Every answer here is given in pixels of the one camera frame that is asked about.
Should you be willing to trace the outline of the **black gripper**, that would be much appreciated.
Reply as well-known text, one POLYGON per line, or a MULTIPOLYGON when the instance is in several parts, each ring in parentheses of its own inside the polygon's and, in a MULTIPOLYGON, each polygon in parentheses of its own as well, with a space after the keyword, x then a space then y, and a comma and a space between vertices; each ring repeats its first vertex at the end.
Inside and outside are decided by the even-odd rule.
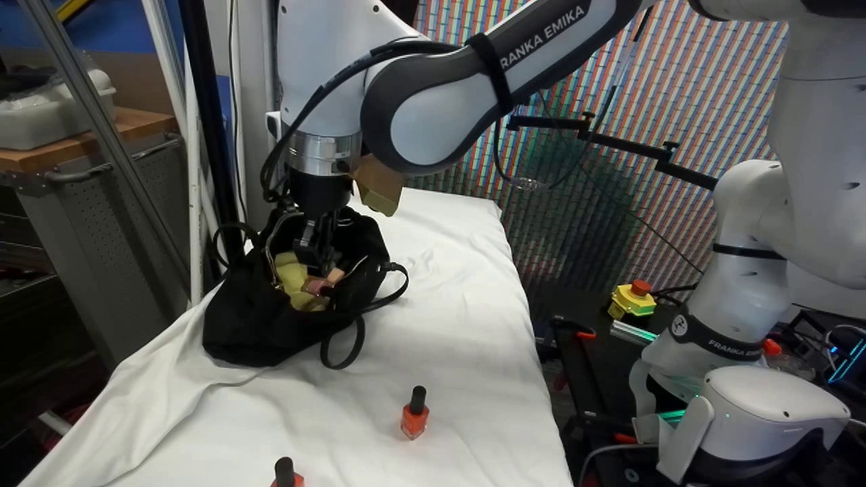
POLYGON ((336 222, 348 199, 347 176, 309 176, 299 170, 290 174, 290 199, 303 214, 299 253, 325 256, 333 241, 336 222))

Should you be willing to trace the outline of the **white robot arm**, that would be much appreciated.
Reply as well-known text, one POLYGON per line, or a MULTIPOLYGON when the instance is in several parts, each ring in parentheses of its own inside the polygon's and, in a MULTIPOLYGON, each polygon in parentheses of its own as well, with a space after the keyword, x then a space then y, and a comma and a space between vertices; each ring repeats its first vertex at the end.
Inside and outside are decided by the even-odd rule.
POLYGON ((441 42, 384 0, 278 0, 284 132, 261 195, 299 211, 299 251, 325 260, 360 155, 401 174, 460 159, 475 138, 581 68, 647 0, 524 0, 462 42, 441 42))

